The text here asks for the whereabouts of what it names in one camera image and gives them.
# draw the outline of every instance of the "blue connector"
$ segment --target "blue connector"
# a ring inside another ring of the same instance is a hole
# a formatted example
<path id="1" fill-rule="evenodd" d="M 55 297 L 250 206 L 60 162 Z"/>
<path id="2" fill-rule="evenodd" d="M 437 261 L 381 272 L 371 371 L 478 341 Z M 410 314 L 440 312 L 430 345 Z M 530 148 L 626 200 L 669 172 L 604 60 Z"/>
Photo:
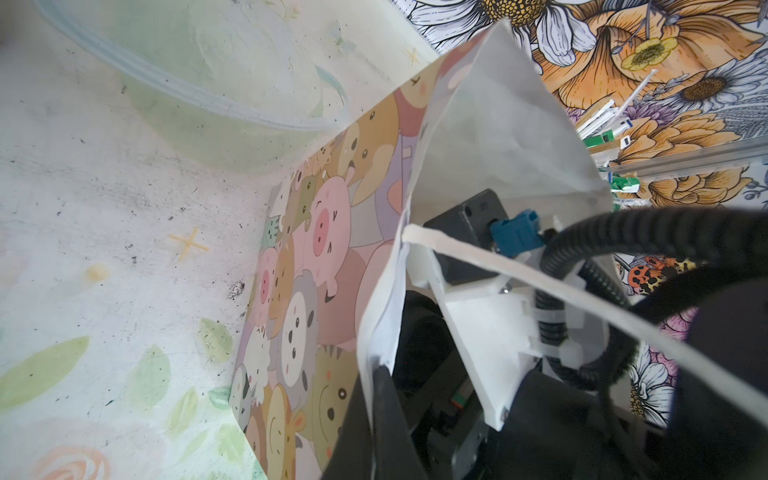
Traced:
<path id="1" fill-rule="evenodd" d="M 499 253 L 509 258 L 544 246 L 538 235 L 538 215 L 531 209 L 523 210 L 511 220 L 494 222 L 491 235 Z"/>

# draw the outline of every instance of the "black corrugated cable conduit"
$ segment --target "black corrugated cable conduit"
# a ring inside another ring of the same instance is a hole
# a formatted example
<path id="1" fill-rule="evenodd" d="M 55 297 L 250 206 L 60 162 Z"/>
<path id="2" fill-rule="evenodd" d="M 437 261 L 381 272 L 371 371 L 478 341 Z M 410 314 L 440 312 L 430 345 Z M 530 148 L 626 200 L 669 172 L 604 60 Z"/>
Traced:
<path id="1" fill-rule="evenodd" d="M 628 308 L 621 286 L 589 260 L 615 252 L 704 261 L 710 267 L 727 268 L 733 273 L 733 278 L 728 280 L 765 276 L 768 275 L 768 215 L 759 211 L 699 207 L 602 214 L 571 225 L 552 237 L 541 257 L 541 271 L 562 280 L 578 262 L 586 260 L 579 276 L 586 280 L 587 291 Z M 535 302 L 540 310 L 564 309 L 560 300 L 540 290 L 536 291 Z M 660 321 L 658 316 L 652 320 Z M 539 332 L 541 341 L 551 345 L 560 345 L 568 337 L 564 323 L 539 323 Z M 634 344 L 634 339 L 611 327 L 606 350 L 595 361 L 579 369 L 569 369 L 557 358 L 547 360 L 564 382 L 579 389 L 594 390 L 602 372 L 613 373 L 611 382 L 624 374 Z M 620 359 L 614 358 L 616 353 L 621 353 Z M 619 362 L 621 366 L 606 367 L 606 362 Z"/>

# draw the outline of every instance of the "pink pig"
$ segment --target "pink pig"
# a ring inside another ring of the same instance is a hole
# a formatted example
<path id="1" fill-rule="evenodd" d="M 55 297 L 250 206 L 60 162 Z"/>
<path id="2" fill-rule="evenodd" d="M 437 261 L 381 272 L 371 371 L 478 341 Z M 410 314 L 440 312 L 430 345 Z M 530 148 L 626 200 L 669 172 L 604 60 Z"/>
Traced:
<path id="1" fill-rule="evenodd" d="M 315 284 L 326 283 L 325 301 L 336 295 L 336 274 L 349 249 L 351 216 L 346 182 L 342 177 L 331 177 L 312 201 L 312 223 L 304 243 L 303 259 L 303 268 L 312 272 Z"/>
<path id="2" fill-rule="evenodd" d="M 275 266 L 277 265 L 277 250 L 274 247 L 264 249 L 259 255 L 256 271 L 256 295 L 250 307 L 248 320 L 255 326 L 264 326 L 270 310 L 270 295 L 275 283 Z"/>

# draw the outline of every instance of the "yellow star mark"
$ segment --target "yellow star mark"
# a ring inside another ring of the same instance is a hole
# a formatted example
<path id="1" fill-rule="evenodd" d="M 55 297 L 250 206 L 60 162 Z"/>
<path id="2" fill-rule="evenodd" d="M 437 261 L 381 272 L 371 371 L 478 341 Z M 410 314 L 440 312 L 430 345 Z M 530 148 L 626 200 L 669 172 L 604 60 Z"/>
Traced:
<path id="1" fill-rule="evenodd" d="M 184 250 L 182 250 L 181 255 L 179 255 L 179 261 L 181 261 L 181 259 L 183 259 L 185 255 L 187 255 L 187 252 L 190 250 L 191 247 L 196 247 L 206 252 L 208 251 L 208 247 L 204 247 L 199 243 L 195 243 L 194 238 L 196 235 L 197 235 L 197 227 L 192 229 L 192 233 L 190 234 L 189 238 L 182 238 L 182 237 L 179 237 L 178 235 L 173 235 L 173 234 L 168 235 L 170 238 L 174 240 L 178 240 L 184 244 Z"/>
<path id="2" fill-rule="evenodd" d="M 406 54 L 408 54 L 409 58 L 411 59 L 411 66 L 413 66 L 413 63 L 421 64 L 419 61 L 418 55 L 416 54 L 416 49 L 414 48 L 412 51 L 406 50 Z"/>

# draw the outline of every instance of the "white cord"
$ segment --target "white cord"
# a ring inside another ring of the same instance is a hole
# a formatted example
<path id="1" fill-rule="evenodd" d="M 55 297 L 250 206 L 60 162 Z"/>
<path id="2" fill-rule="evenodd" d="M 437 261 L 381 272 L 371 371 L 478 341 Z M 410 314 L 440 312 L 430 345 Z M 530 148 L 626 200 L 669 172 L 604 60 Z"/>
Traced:
<path id="1" fill-rule="evenodd" d="M 714 392 L 768 428 L 768 398 L 760 391 L 732 375 L 708 356 L 692 346 L 664 335 L 657 327 L 583 290 L 542 273 L 523 263 L 455 240 L 441 231 L 410 224 L 402 231 L 402 240 L 430 248 L 437 253 L 463 260 L 492 272 L 503 273 L 530 286 L 544 290 L 564 302 L 605 319 L 611 325 L 655 346 L 667 358 L 677 361 Z"/>

